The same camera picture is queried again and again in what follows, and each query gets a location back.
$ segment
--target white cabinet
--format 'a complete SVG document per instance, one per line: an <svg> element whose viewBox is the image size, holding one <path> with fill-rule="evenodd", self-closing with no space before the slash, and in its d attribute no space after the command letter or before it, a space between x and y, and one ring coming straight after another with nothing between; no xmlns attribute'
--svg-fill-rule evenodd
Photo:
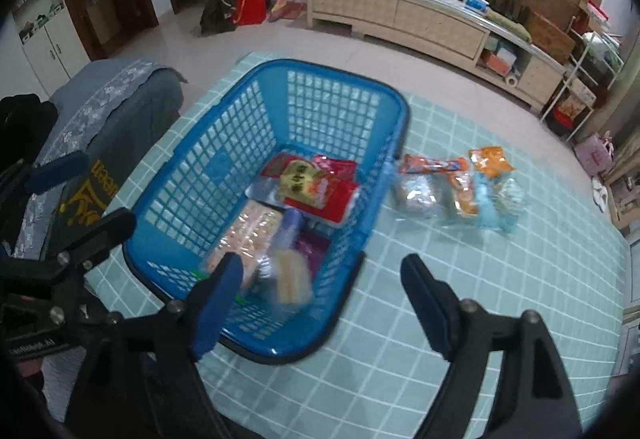
<svg viewBox="0 0 640 439"><path fill-rule="evenodd" d="M89 63L66 9L25 41L24 53L49 96Z"/></svg>
<svg viewBox="0 0 640 439"><path fill-rule="evenodd" d="M69 81L69 75L66 73L62 63L60 63L44 29L38 29L26 41L24 53L27 55L31 67L33 67L33 72L35 72L49 96Z"/></svg>
<svg viewBox="0 0 640 439"><path fill-rule="evenodd" d="M73 78L80 69L89 63L89 56L87 56L78 33L76 33L69 11L63 9L58 12L44 25L44 29L47 31L66 73L69 78Z"/></svg>

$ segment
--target pink bag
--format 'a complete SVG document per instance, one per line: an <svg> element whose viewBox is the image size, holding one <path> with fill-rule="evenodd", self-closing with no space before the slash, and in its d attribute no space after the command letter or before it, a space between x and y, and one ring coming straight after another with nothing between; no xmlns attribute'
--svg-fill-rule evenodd
<svg viewBox="0 0 640 439"><path fill-rule="evenodd" d="M613 165L613 143L608 131L604 137L597 132L591 134L575 146L574 152L589 177L594 177Z"/></svg>

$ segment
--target orange snack package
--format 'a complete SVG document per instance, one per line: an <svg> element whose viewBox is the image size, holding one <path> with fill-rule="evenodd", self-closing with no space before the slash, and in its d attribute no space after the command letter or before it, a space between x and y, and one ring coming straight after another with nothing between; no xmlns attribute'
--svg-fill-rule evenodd
<svg viewBox="0 0 640 439"><path fill-rule="evenodd" d="M469 159L476 171L490 179L516 169L505 159L501 146L485 146L479 150L469 150Z"/></svg>

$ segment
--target metal rack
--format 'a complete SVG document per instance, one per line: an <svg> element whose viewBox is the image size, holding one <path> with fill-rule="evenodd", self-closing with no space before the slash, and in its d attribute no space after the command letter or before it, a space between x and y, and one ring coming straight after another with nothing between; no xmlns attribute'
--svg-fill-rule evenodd
<svg viewBox="0 0 640 439"><path fill-rule="evenodd" d="M567 33L571 33L572 35L575 35L578 38L582 37L581 34L576 32L571 27L568 29ZM612 76L613 76L612 79L609 82L609 85L607 85L607 90L610 90L611 87L613 86L613 84L618 79L618 76L620 75L620 71L622 70L622 67L624 66L624 62L620 58L620 56L618 55L618 51L615 48L615 44L614 44L613 39L608 34L606 34L604 31L602 31L601 29L595 28L594 31L593 31L593 35L591 36L590 40L587 42L587 44L586 44L586 46L584 48L584 51L582 51L582 54L580 55L580 57L576 60L575 57L572 54L569 56L569 61L571 62L572 66L573 66L573 69L566 69L565 70L565 74L562 77L562 86L556 92L556 95L555 95L553 101L551 102L551 104L549 104L548 108L545 110L545 112L543 112L542 116L540 117L540 122L543 122L546 119L546 116L551 112L553 107L555 107L556 103L561 98L562 93L566 89L569 89L571 91L570 83L572 83L574 78L577 77L578 70L580 70L582 75L586 76L587 79L591 81L591 83L593 83L594 85L600 85L600 82L598 80L596 80L593 76L591 76L584 67L582 67L582 63L583 63L584 59L587 57L587 54L589 53L589 49L593 45L593 40L594 40L594 38L596 36L607 45L607 47L609 48L609 54L611 54L613 57L615 57L617 59L617 61L618 61L618 64L619 64L618 65L618 70L615 70L611 65L609 65L609 63L605 59L601 60L607 66L607 68L612 72ZM587 112L587 115L585 115L582 118L582 120L578 124L578 126L576 126L572 130L572 132L569 134L569 136L567 136L565 141L570 141L571 138L578 132L578 130L581 129L581 127L585 124L585 122L587 122L587 120L591 117L591 114L593 114L593 110L594 110L593 109L593 105L592 104L587 104L587 103L584 103L584 104L587 107L587 109L589 110L589 112Z"/></svg>

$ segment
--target red box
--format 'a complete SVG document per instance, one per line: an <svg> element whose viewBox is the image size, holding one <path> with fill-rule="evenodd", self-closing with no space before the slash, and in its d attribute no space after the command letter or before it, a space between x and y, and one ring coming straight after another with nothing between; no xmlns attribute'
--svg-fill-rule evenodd
<svg viewBox="0 0 640 439"><path fill-rule="evenodd" d="M267 18L264 0L236 0L233 21L236 25L261 24Z"/></svg>
<svg viewBox="0 0 640 439"><path fill-rule="evenodd" d="M505 77L507 74L509 74L509 71L511 70L510 64L498 58L498 56L493 54L491 51L482 51L480 57L482 58L484 64L493 72L497 72L502 77Z"/></svg>

